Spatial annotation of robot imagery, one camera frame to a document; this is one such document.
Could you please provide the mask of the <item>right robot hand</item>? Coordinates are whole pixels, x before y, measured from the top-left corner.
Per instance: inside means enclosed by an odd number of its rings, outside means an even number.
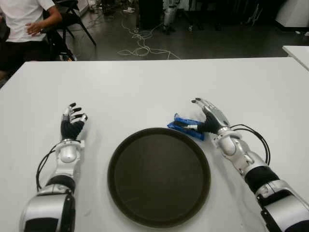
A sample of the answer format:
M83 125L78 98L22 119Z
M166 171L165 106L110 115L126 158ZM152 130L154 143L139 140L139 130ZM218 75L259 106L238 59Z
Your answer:
M176 121L177 126L187 130L195 130L199 133L210 132L213 134L217 134L222 128L230 127L230 123L226 116L210 101L202 98L195 98L194 100L191 100L191 102L202 109L202 112L205 115L205 121L193 124L192 120L189 121L188 119L183 119L182 121Z

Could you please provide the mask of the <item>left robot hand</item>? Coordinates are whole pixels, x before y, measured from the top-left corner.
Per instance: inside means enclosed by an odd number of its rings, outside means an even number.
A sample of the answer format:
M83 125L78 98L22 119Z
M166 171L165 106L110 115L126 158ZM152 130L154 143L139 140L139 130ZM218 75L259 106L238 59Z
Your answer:
M88 120L88 116L85 113L78 114L81 110L82 108L77 107L75 102L65 109L60 124L61 140L76 140L81 133Z

